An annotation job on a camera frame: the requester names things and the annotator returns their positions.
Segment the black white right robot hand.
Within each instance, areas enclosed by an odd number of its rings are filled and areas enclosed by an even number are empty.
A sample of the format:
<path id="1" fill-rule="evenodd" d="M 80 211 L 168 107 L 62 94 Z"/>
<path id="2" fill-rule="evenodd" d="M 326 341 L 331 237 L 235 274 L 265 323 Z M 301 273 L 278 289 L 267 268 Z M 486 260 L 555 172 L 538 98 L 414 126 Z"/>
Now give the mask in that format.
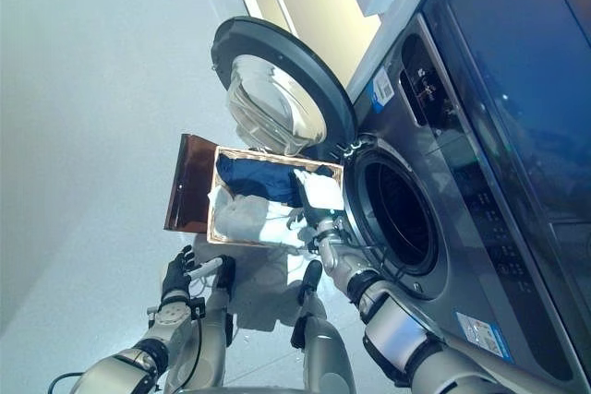
<path id="1" fill-rule="evenodd" d="M 336 180 L 303 170 L 294 170 L 294 176 L 308 226 L 317 228 L 344 214 L 343 191 Z"/>

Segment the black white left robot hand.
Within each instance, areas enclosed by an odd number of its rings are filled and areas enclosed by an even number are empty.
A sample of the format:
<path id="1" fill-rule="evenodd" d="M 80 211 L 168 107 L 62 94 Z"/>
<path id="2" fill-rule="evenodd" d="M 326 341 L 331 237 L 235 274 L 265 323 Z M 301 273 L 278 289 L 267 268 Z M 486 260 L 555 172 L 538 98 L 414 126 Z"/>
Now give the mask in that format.
<path id="1" fill-rule="evenodd" d="M 167 265 L 161 285 L 161 304 L 166 304 L 174 297 L 179 297 L 181 301 L 187 303 L 190 296 L 190 283 L 211 275 L 222 264 L 221 257 L 197 264 L 193 247 L 184 246 Z"/>

